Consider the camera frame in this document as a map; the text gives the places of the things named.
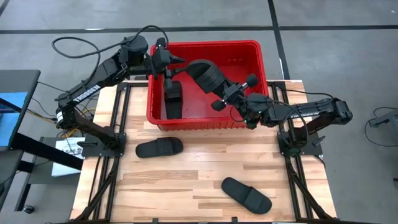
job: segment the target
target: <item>blue object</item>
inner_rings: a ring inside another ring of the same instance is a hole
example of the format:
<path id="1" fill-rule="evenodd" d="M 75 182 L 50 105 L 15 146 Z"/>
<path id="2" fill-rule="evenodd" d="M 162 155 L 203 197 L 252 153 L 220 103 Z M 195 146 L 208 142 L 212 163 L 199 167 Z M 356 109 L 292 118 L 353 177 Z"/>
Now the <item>blue object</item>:
<path id="1" fill-rule="evenodd" d="M 25 103 L 27 92 L 0 93 L 0 98 L 20 108 Z M 8 146 L 12 131 L 18 122 L 19 113 L 6 113 L 0 117 L 0 146 Z"/>

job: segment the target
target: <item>wooden table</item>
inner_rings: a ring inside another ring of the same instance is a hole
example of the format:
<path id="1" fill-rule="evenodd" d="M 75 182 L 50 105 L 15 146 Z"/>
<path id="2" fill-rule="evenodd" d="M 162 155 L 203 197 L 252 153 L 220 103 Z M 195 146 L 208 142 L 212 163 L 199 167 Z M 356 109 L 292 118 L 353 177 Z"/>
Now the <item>wooden table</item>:
<path id="1" fill-rule="evenodd" d="M 286 87 L 304 90 L 301 81 L 286 81 Z M 101 90 L 94 120 L 97 124 L 109 125 L 115 92 L 116 87 Z M 160 222 L 230 222 L 231 217 L 238 217 L 240 222 L 294 220 L 276 127 L 160 131 L 146 118 L 147 88 L 133 87 L 131 94 L 125 130 L 127 148 L 120 161 L 112 222 L 151 222 L 152 218 L 159 218 Z M 288 92 L 288 96 L 290 104 L 307 101 L 301 93 Z M 138 144 L 170 136 L 182 140 L 181 154 L 151 159 L 136 156 Z M 302 156 L 302 160 L 309 191 L 325 211 L 335 217 L 323 164 L 313 156 Z M 87 205 L 96 161 L 96 157 L 84 161 L 71 218 L 78 216 Z M 270 212 L 252 214 L 229 198 L 221 190 L 221 182 L 226 177 L 240 180 L 268 196 L 272 201 Z M 297 191 L 304 217 L 302 195 Z M 104 217 L 107 198 L 106 192 L 100 218 Z"/>

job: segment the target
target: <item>gray floor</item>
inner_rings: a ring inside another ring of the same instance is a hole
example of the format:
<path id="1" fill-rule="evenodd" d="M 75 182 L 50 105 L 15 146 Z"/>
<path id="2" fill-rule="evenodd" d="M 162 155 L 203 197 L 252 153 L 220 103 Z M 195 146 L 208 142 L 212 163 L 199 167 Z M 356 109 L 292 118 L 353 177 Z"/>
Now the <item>gray floor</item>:
<path id="1" fill-rule="evenodd" d="M 348 26 L 398 24 L 395 0 L 274 0 L 280 26 Z M 267 1 L 260 0 L 11 0 L 0 16 L 0 30 L 129 28 L 159 26 L 270 26 Z M 338 216 L 343 220 L 396 223 L 398 150 L 375 146 L 364 137 L 365 122 L 374 108 L 398 106 L 398 30 L 283 31 L 291 79 L 303 80 L 307 91 L 324 91 L 346 100 L 354 119 L 346 126 L 330 126 L 321 134 L 326 171 Z M 42 71 L 40 81 L 63 89 L 88 76 L 95 58 L 72 60 L 56 54 L 50 42 L 68 34 L 1 34 L 0 69 L 33 68 Z M 70 34 L 100 47 L 131 34 Z M 159 34 L 146 33 L 153 43 Z M 267 79 L 281 79 L 273 31 L 172 32 L 170 41 L 254 39 L 261 44 Z M 70 54 L 91 50 L 65 42 Z M 109 57 L 112 50 L 105 52 Z M 38 86 L 34 97 L 55 113 L 58 92 Z M 30 108 L 42 112 L 35 102 Z M 58 131 L 33 116 L 26 116 L 21 132 L 39 138 Z M 372 139 L 397 144 L 389 128 L 369 130 Z M 0 223 L 64 221 L 72 207 L 76 183 L 37 185 L 28 204 L 37 212 L 13 212 L 23 174 L 0 213 Z"/>

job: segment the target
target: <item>butcher block tabletop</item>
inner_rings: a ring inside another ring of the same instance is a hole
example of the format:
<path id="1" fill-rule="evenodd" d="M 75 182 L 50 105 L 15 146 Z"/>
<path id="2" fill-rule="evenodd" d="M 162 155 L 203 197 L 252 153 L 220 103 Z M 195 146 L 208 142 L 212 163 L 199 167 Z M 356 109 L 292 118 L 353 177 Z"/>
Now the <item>butcher block tabletop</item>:
<path id="1" fill-rule="evenodd" d="M 288 89 L 304 91 L 301 81 L 285 81 L 285 84 Z M 96 124 L 109 126 L 115 94 L 116 86 L 101 90 L 95 111 Z M 124 93 L 121 95 L 120 102 L 123 102 Z M 307 102 L 302 93 L 289 91 L 288 97 L 290 104 Z M 120 103 L 118 121 L 122 106 Z M 231 217 L 237 217 L 239 222 L 294 220 L 284 157 L 279 153 L 276 138 L 277 127 L 161 131 L 146 118 L 147 87 L 132 87 L 128 107 L 127 146 L 119 163 L 111 222 L 151 222 L 153 218 L 159 218 L 160 222 L 230 222 Z M 181 139 L 183 152 L 150 159 L 136 156 L 138 144 L 161 137 Z M 97 159 L 86 158 L 83 163 L 71 218 L 87 206 Z M 302 156 L 302 160 L 309 191 L 323 209 L 335 217 L 323 164 L 314 156 Z M 100 173 L 101 166 L 93 194 L 98 189 Z M 271 210 L 265 215 L 255 215 L 235 202 L 221 190 L 221 182 L 226 177 L 253 186 L 269 197 Z M 299 189 L 297 192 L 304 217 L 302 194 Z M 104 217 L 107 198 L 108 191 L 104 194 L 99 218 Z"/>

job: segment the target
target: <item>red plastic bin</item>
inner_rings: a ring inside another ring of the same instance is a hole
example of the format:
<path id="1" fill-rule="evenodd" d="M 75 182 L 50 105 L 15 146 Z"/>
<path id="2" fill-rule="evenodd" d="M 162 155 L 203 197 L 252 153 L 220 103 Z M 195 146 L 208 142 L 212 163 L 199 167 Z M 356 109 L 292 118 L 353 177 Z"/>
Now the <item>red plastic bin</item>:
<path id="1" fill-rule="evenodd" d="M 172 54 L 187 61 L 169 68 L 182 68 L 197 59 L 211 60 L 233 82 L 244 83 L 246 77 L 254 73 L 259 83 L 254 88 L 247 88 L 245 94 L 256 92 L 268 95 L 261 47 L 254 40 L 179 42 L 170 43 L 169 49 Z M 182 118 L 167 119 L 163 80 L 161 75 L 157 80 L 151 75 L 148 84 L 147 119 L 159 129 L 171 131 L 245 127 L 244 122 L 235 122 L 230 117 L 232 106 L 227 106 L 223 111 L 213 110 L 211 103 L 219 98 L 213 93 L 205 94 L 185 72 L 173 77 L 173 80 L 180 81 L 182 85 Z M 232 116 L 236 120 L 242 119 L 234 108 Z"/>

